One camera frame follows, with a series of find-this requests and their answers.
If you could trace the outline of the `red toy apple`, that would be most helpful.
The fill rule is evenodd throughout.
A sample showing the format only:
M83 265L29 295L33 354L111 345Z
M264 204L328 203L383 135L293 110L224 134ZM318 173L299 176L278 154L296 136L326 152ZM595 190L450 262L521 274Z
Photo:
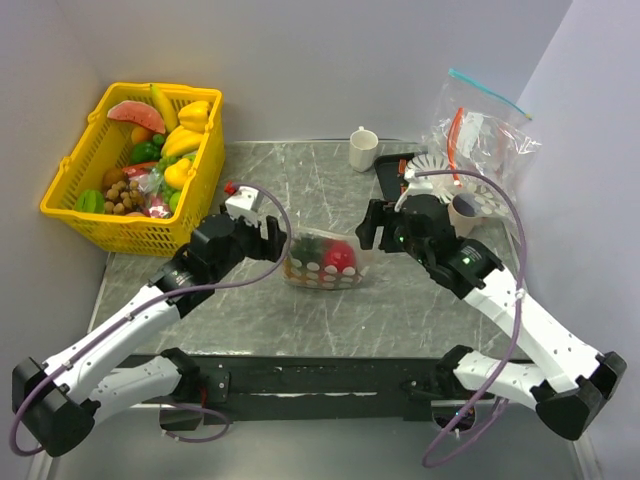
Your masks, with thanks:
M357 258L353 248L345 241L331 240L326 243L323 267L329 273L353 274Z

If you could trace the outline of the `polka dot zip bag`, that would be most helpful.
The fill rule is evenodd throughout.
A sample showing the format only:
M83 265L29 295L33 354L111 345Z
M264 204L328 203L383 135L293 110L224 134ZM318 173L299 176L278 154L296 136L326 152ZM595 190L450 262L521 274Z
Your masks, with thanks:
M282 264L286 283L325 291L358 287L373 262L355 235L300 227L293 232L288 257Z

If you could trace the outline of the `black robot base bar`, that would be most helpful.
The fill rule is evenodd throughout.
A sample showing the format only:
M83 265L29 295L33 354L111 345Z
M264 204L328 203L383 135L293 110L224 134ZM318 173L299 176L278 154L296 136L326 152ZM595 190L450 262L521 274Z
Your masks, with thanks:
M437 401L471 398L429 358L190 356L196 376L172 399L232 421L401 418L428 421Z

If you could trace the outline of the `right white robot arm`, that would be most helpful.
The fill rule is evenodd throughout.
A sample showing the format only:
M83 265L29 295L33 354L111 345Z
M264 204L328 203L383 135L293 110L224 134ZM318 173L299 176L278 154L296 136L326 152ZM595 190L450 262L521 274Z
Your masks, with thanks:
M445 396L485 389L535 411L551 431L570 441L582 436L613 397L626 361L567 330L518 287L487 246L456 234L447 207L436 197L408 196L399 205L374 199L356 235L365 250L377 246L408 254L435 283L490 319L530 360L502 364L458 346L440 361L437 384Z

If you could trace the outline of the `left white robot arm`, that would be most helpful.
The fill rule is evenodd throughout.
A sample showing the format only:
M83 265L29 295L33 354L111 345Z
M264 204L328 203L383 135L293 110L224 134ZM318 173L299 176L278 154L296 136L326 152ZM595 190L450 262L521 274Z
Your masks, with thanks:
M21 457L41 452L59 457L136 404L164 397L191 399L199 387L199 368L179 349L139 367L119 365L148 337L226 289L223 278L245 259L280 266L291 240L287 218L206 217L190 241L100 327L44 362L27 358L14 368L11 451Z

